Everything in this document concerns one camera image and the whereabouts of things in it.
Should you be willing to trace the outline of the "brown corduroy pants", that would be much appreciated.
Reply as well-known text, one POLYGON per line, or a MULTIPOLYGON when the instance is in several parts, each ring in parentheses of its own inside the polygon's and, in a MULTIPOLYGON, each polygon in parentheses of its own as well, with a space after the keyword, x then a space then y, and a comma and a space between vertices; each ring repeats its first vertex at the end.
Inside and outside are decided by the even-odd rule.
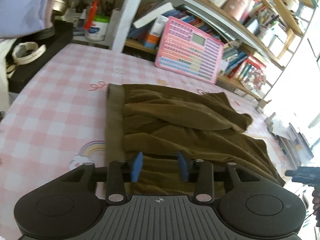
POLYGON ((147 84, 107 88, 105 160, 143 154, 143 168, 129 194, 191 194, 177 155, 215 164, 234 162, 283 186, 263 140, 246 135, 253 118, 238 113, 225 93, 195 94, 147 84))

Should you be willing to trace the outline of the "stack of papers books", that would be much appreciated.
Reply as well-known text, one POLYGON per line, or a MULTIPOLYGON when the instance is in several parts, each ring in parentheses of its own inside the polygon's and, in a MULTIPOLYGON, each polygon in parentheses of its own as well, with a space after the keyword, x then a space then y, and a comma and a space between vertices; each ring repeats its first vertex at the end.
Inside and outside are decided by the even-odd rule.
POLYGON ((295 168, 308 166, 311 163, 313 152, 302 133, 295 129, 291 123, 283 125, 280 121, 273 121, 270 133, 273 134, 295 168))

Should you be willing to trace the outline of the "pink checkered table mat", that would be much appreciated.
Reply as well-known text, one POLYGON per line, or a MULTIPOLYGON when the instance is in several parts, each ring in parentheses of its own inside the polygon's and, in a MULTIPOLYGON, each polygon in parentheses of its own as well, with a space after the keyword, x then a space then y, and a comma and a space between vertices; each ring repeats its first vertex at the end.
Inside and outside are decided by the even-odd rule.
POLYGON ((25 86, 1 121, 1 239, 18 239, 14 206, 26 193, 78 165, 104 166, 109 84, 221 88, 106 49, 69 44, 25 86))

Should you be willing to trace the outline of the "pink learning tablet toy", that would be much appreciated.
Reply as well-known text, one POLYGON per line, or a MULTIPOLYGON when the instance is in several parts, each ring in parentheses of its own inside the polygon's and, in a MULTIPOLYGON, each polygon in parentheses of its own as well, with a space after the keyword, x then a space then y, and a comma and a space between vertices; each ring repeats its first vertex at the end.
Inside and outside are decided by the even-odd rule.
POLYGON ((161 36, 155 66, 215 84, 222 54, 221 41, 170 16, 161 36))

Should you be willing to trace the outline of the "white jar green lid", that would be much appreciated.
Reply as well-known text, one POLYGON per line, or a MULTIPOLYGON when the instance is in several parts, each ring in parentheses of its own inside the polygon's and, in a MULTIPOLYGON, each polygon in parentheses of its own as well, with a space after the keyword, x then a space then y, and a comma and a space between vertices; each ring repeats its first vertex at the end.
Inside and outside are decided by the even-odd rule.
POLYGON ((86 31, 85 37, 91 41, 102 41, 105 39, 110 17, 96 15, 90 28, 86 31))

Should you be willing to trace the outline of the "black case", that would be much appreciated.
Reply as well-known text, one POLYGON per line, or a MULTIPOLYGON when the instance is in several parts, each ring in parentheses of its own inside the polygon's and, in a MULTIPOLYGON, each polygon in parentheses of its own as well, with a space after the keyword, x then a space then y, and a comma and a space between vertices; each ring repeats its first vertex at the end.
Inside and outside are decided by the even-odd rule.
POLYGON ((57 20, 46 30, 18 38, 5 59, 8 90, 19 93, 31 78, 73 38, 73 24, 57 20))

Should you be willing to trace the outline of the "red glue bottle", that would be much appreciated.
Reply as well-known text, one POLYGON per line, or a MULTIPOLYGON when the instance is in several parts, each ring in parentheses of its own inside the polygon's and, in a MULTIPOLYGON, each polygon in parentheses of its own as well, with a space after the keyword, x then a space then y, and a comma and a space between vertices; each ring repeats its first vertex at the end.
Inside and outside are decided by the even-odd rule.
POLYGON ((94 0, 92 2, 92 6, 91 6, 90 11, 89 11, 88 16, 87 16, 87 21, 86 21, 86 23, 84 25, 84 29, 85 30, 88 30, 90 28, 90 26, 91 26, 91 24, 92 24, 92 22, 94 20, 94 17, 95 17, 95 15, 97 13, 97 9, 98 9, 99 3, 100 3, 100 0, 94 0))

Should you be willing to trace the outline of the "white leaning book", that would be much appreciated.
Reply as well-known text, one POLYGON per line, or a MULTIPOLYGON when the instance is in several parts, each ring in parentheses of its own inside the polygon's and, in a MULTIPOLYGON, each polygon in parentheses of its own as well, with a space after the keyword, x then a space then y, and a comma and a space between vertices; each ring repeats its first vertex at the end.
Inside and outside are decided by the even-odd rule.
POLYGON ((167 0, 157 0, 149 3, 144 8, 140 8, 132 24, 135 28, 141 28, 155 20, 158 16, 171 10, 174 10, 171 2, 167 0))

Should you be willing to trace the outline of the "brass bowl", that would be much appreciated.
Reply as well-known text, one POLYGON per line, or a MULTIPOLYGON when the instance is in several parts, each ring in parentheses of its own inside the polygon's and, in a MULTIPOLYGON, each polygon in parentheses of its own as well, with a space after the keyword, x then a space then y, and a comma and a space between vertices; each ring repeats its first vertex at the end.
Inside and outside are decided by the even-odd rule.
POLYGON ((67 10, 67 3, 64 0, 55 0, 53 4, 53 11, 64 14, 67 10))

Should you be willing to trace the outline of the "folded lavender cloth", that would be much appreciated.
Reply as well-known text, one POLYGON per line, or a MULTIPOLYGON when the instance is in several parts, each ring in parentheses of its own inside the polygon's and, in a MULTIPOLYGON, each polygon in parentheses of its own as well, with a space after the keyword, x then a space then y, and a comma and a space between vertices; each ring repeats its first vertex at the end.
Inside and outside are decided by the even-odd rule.
POLYGON ((1 39, 18 38, 53 26, 55 0, 1 0, 1 39))

